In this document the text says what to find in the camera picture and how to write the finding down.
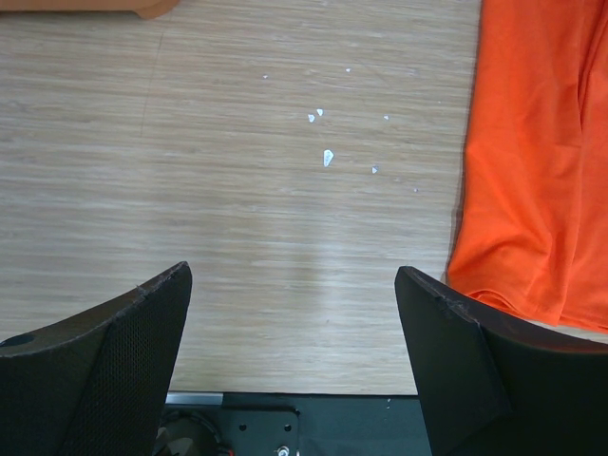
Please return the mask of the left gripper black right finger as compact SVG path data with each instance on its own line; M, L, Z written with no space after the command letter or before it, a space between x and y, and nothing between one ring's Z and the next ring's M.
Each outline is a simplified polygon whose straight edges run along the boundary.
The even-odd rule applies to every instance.
M607 347L401 267L396 300L435 455L603 455Z

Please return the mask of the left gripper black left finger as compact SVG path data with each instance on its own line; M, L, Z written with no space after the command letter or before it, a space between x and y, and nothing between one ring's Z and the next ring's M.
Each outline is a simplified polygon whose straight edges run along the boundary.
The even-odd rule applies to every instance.
M180 262L1 344L4 455L150 455L191 298Z

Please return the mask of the orange t-shirt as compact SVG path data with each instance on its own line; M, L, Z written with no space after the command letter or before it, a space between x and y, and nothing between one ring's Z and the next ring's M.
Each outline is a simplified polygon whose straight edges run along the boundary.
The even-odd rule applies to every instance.
M449 285L605 332L605 2L483 2L464 175Z

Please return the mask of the orange plastic basket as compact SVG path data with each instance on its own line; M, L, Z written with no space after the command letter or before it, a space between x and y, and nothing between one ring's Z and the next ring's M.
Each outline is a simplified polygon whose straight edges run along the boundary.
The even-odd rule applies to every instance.
M131 11L154 19L172 10L180 0L1 0L2 12Z

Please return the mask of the aluminium rail frame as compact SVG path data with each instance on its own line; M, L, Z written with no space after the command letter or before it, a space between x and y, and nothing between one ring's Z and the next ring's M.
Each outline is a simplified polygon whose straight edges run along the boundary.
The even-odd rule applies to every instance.
M169 391L165 404L176 407L219 407L222 401L221 392Z

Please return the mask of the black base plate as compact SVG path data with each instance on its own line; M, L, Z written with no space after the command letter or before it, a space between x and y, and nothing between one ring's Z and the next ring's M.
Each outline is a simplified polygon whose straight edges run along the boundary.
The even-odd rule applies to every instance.
M417 397L223 393L219 407L165 404L161 426L193 455L429 455Z

